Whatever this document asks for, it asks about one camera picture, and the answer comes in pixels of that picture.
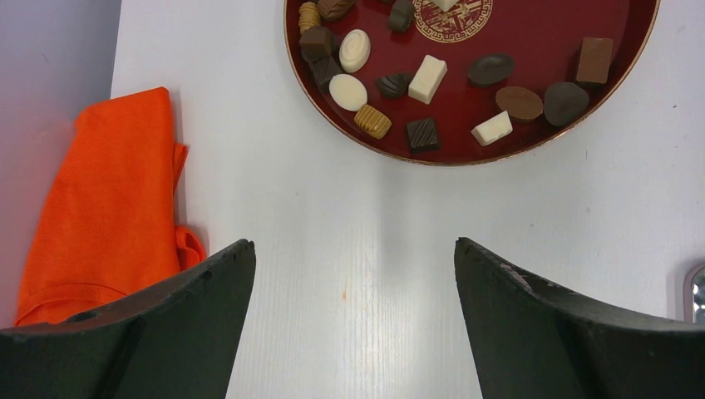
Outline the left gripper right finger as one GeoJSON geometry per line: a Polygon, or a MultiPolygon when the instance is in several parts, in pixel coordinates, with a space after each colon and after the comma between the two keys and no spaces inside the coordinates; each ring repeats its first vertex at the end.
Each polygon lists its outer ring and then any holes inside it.
{"type": "Polygon", "coordinates": [[[600,302],[468,238],[454,264],[483,397],[703,397],[703,326],[600,302]]]}

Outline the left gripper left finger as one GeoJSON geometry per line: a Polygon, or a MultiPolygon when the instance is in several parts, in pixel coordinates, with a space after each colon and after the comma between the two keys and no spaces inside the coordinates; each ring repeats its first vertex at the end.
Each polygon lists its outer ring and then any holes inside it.
{"type": "Polygon", "coordinates": [[[254,286],[241,239],[137,293],[1,332],[4,398],[223,398],[254,286]]]}

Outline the round red plate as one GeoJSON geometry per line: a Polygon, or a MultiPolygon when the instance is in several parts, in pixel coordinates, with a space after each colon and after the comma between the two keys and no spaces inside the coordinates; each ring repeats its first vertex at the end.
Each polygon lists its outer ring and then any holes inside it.
{"type": "Polygon", "coordinates": [[[322,91],[299,44],[300,2],[283,5],[283,31],[293,73],[317,111],[350,140],[382,155],[424,165],[479,165],[531,151],[570,130],[552,126],[543,116],[530,123],[515,123],[513,131],[497,142],[482,146],[473,137],[474,127],[499,113],[495,94],[500,84],[474,86],[467,71],[476,59],[504,53],[515,61],[505,86],[520,86],[539,96],[552,84],[575,81],[585,37],[614,41],[609,77],[603,85],[584,84],[589,104],[574,121],[579,124],[597,111],[631,72],[656,22],[657,1],[460,1],[450,11],[433,2],[417,1],[415,21],[406,32],[387,25],[392,5],[382,1],[357,1],[340,19],[326,28],[342,41],[353,29],[362,29],[371,41],[371,55],[356,72],[367,89],[372,107],[392,121],[380,140],[363,132],[354,114],[339,107],[322,91]],[[381,76],[417,72],[425,55],[447,64],[447,73],[431,103],[409,96],[384,98],[375,87],[381,76]],[[436,121],[439,150],[410,152],[406,126],[432,117],[436,121]]]}

